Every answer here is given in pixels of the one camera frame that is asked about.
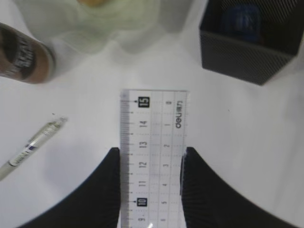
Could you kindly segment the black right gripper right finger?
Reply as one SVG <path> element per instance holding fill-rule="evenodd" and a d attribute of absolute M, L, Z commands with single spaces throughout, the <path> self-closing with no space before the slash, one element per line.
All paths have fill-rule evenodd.
<path fill-rule="evenodd" d="M 180 193 L 188 228 L 292 228 L 222 180 L 188 147 L 181 160 Z"/>

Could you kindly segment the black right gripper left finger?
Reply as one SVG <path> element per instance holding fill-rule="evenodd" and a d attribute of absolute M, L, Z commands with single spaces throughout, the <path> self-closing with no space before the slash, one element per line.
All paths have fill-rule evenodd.
<path fill-rule="evenodd" d="M 120 151 L 114 147 L 77 189 L 22 227 L 115 228 L 120 207 Z"/>

